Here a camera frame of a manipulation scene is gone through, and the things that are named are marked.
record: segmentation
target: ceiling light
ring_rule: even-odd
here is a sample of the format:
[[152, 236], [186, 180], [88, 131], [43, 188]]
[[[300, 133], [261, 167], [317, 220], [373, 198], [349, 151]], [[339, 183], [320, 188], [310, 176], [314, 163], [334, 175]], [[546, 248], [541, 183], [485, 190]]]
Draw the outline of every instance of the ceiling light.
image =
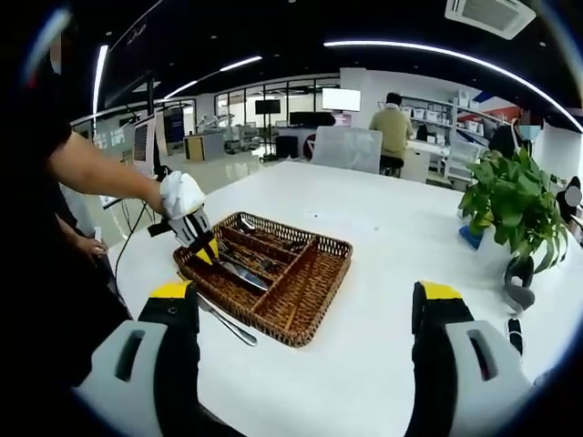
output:
[[176, 88], [174, 91], [172, 91], [170, 94], [168, 94], [167, 96], [164, 97], [164, 100], [166, 100], [167, 98], [171, 98], [172, 96], [178, 94], [180, 91], [184, 91], [186, 88], [196, 85], [199, 81], [198, 80], [193, 80], [192, 82], [188, 82], [186, 85], [181, 86], [180, 88]]
[[563, 108], [553, 97], [549, 96], [540, 88], [534, 86], [527, 80], [523, 79], [520, 76], [515, 75], [514, 73], [510, 73], [508, 70], [505, 70], [502, 67], [495, 66], [494, 64], [490, 64], [489, 62], [483, 61], [482, 59], [478, 59], [477, 57], [472, 57], [468, 55], [464, 55], [462, 53], [454, 52], [453, 50], [447, 50], [444, 48], [433, 47], [433, 46], [424, 46], [422, 44], [413, 44], [413, 43], [400, 43], [396, 41], [333, 41], [330, 43], [324, 43], [326, 47], [343, 47], [343, 46], [388, 46], [388, 47], [402, 47], [402, 48], [414, 48], [417, 50], [424, 50], [427, 52], [435, 52], [440, 53], [442, 55], [457, 57], [459, 59], [464, 59], [465, 61], [473, 62], [474, 64], [478, 64], [480, 66], [484, 66], [489, 68], [490, 70], [496, 71], [501, 75], [510, 77], [511, 79], [516, 80], [519, 84], [526, 86], [530, 90], [537, 93], [539, 96], [543, 97], [548, 103], [550, 103], [553, 107], [558, 109], [558, 111], [563, 114], [573, 125], [577, 127], [577, 129], [583, 133], [583, 126], [571, 115], [569, 112]]
[[106, 64], [107, 46], [99, 48], [97, 57], [97, 68], [95, 70], [95, 83], [93, 84], [93, 114], [97, 113], [97, 102], [99, 101], [99, 87], [101, 86], [101, 77], [103, 76], [103, 67]]
[[237, 68], [238, 66], [245, 66], [247, 64], [250, 64], [251, 62], [256, 62], [256, 61], [261, 61], [261, 60], [262, 60], [261, 56], [250, 57], [249, 59], [245, 59], [244, 61], [236, 62], [235, 64], [231, 64], [230, 66], [224, 66], [220, 71], [229, 71], [229, 70], [232, 70], [233, 68]]

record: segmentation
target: white glove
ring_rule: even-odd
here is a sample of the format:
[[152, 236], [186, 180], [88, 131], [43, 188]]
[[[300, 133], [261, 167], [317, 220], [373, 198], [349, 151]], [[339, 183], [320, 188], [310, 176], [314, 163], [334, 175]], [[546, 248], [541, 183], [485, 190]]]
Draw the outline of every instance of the white glove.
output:
[[182, 219], [199, 209], [204, 203], [204, 193], [197, 181], [188, 173], [173, 171], [160, 184], [162, 205], [169, 219]]

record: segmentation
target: air conditioner vent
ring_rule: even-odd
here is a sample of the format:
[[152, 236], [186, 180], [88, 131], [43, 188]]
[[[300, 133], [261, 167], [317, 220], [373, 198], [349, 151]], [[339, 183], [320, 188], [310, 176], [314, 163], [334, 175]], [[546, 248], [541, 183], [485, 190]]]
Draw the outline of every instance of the air conditioner vent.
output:
[[445, 18], [512, 39], [537, 14], [517, 0], [447, 0]]

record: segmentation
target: knife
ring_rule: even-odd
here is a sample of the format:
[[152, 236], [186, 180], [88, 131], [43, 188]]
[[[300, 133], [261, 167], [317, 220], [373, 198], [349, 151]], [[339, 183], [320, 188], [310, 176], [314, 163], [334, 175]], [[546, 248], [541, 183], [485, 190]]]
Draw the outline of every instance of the knife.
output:
[[199, 294], [199, 307], [202, 308], [202, 310], [215, 316], [223, 325], [227, 327], [228, 330], [235, 334], [235, 336], [238, 337], [239, 340], [241, 340], [243, 343], [251, 347], [257, 346], [257, 339], [254, 336], [252, 336], [246, 330], [243, 330], [242, 328], [238, 327], [230, 320], [225, 318], [222, 314], [216, 311], [206, 299], [200, 296], [200, 294]]

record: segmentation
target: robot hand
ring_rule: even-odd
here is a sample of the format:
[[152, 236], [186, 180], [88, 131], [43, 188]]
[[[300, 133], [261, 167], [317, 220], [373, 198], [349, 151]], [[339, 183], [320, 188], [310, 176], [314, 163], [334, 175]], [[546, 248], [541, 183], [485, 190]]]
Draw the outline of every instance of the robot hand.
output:
[[217, 240], [203, 211], [205, 196], [191, 175], [173, 171], [162, 180], [160, 196], [177, 240], [208, 264], [219, 256]]

